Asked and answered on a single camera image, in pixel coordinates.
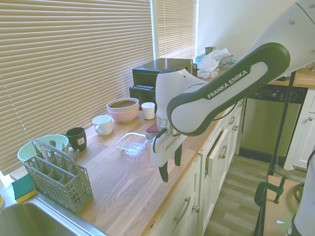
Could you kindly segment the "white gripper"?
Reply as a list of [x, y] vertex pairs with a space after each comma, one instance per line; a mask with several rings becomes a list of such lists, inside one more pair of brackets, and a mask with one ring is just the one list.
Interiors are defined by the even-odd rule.
[[159, 173], [164, 182], [168, 182], [168, 160], [174, 157], [176, 166], [180, 166], [182, 158], [182, 143], [185, 135], [178, 136], [162, 134], [160, 137], [155, 136], [151, 144], [150, 162], [159, 166]]

